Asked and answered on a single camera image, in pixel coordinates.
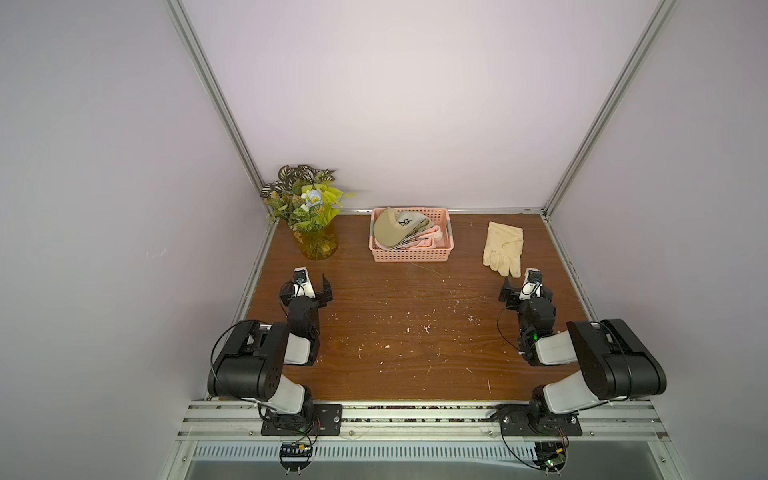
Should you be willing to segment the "pink baseball cap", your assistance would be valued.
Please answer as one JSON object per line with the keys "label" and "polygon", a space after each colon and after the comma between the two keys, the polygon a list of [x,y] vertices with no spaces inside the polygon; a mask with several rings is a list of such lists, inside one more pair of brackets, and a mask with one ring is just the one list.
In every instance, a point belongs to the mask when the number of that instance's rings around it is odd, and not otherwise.
{"label": "pink baseball cap", "polygon": [[416,232],[399,245],[400,249],[433,249],[443,239],[444,231],[440,225],[432,224]]}

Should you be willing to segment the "beige baseball cap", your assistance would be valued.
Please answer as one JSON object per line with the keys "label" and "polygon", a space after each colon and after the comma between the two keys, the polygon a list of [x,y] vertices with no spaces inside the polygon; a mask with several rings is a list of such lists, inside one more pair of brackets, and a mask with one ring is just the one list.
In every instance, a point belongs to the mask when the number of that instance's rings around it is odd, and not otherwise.
{"label": "beige baseball cap", "polygon": [[431,226],[431,219],[421,212],[386,208],[374,222],[373,237],[380,248],[394,248]]}

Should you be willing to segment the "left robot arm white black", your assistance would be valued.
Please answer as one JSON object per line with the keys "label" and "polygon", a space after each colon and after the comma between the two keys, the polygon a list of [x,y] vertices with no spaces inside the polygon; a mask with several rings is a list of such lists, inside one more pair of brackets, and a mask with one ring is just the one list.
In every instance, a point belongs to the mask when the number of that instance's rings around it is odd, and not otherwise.
{"label": "left robot arm white black", "polygon": [[316,290],[308,270],[295,269],[279,292],[283,321],[243,320],[219,336],[209,357],[209,395],[266,408],[264,418],[278,430],[305,433],[318,424],[311,390],[283,368],[310,367],[318,359],[319,310],[333,300],[331,283],[321,280]]}

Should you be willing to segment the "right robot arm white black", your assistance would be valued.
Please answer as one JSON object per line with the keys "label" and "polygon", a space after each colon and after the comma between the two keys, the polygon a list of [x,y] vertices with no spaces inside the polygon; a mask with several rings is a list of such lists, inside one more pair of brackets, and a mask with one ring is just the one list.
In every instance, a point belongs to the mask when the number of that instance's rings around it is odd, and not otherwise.
{"label": "right robot arm white black", "polygon": [[499,301],[517,313],[517,350],[529,365],[579,367],[557,382],[536,387],[526,405],[499,406],[493,419],[503,434],[580,436],[580,412],[665,392],[663,368],[625,321],[569,321],[565,331],[556,333],[553,293],[543,285],[539,270],[528,269],[519,288],[506,279]]}

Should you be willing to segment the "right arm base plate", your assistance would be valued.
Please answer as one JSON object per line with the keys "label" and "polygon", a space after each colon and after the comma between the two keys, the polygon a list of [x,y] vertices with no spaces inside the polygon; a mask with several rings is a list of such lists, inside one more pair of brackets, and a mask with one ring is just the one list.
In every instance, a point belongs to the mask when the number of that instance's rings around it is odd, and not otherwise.
{"label": "right arm base plate", "polygon": [[576,415],[539,413],[529,405],[502,405],[497,408],[492,419],[499,424],[503,435],[525,437],[583,435]]}

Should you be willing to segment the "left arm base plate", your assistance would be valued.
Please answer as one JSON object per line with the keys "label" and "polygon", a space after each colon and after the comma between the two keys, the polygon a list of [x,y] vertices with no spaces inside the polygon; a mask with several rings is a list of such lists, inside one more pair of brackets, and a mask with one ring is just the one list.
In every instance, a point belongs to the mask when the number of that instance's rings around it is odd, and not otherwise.
{"label": "left arm base plate", "polygon": [[297,414],[268,412],[261,426],[262,436],[339,436],[343,406],[341,404],[315,404],[304,407]]}

